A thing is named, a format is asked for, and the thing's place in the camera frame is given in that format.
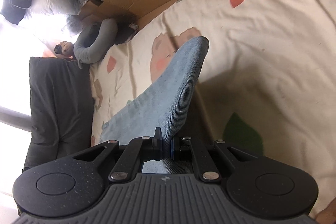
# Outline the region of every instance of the folded gray blanket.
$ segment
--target folded gray blanket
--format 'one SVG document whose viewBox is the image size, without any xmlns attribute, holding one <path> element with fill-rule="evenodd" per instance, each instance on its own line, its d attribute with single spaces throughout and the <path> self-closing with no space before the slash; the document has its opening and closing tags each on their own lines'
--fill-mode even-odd
<svg viewBox="0 0 336 224">
<path fill-rule="evenodd" d="M 118 140 L 121 145 L 141 136 L 154 136 L 161 127 L 164 160 L 144 164 L 147 173 L 187 172 L 182 164 L 170 160 L 170 140 L 185 123 L 189 104 L 200 74 L 209 41 L 194 37 L 174 55 L 162 75 L 136 99 L 103 125 L 100 143 Z"/>
</svg>

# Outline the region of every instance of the bed sheet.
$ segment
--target bed sheet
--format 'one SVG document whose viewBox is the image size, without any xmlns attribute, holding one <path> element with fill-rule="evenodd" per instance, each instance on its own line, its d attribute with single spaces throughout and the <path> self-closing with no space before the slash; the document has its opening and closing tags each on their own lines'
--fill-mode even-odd
<svg viewBox="0 0 336 224">
<path fill-rule="evenodd" d="M 312 215 L 336 196 L 336 0 L 179 0 L 91 68 L 93 143 L 190 37 L 210 41 L 196 87 L 213 139 L 237 113 L 264 155 L 318 183 Z"/>
</svg>

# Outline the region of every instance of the neck pillow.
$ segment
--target neck pillow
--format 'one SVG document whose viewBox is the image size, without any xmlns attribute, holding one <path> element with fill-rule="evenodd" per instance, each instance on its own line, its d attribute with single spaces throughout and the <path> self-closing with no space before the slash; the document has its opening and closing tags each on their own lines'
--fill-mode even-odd
<svg viewBox="0 0 336 224">
<path fill-rule="evenodd" d="M 73 47 L 78 64 L 92 64 L 103 59 L 111 46 L 115 44 L 117 23 L 109 18 L 84 28 Z"/>
</svg>

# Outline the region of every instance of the pink cheek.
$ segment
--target pink cheek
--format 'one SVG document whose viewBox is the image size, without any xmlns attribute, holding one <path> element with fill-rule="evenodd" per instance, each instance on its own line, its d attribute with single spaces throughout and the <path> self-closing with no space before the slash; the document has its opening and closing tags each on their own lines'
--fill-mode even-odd
<svg viewBox="0 0 336 224">
<path fill-rule="evenodd" d="M 168 60 L 167 58 L 161 58 L 156 62 L 156 69 L 158 71 L 164 70 L 168 65 Z"/>
</svg>

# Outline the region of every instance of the silver screw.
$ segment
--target silver screw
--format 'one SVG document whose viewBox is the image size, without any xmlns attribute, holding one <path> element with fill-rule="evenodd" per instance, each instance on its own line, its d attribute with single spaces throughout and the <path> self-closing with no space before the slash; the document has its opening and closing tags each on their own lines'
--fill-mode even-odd
<svg viewBox="0 0 336 224">
<path fill-rule="evenodd" d="M 125 178 L 127 178 L 126 172 L 114 172 L 111 174 L 111 179 L 114 179 L 114 180 L 123 180 Z"/>
<path fill-rule="evenodd" d="M 203 173 L 203 178 L 207 180 L 215 180 L 219 178 L 219 174 L 216 172 L 208 171 Z"/>
</svg>

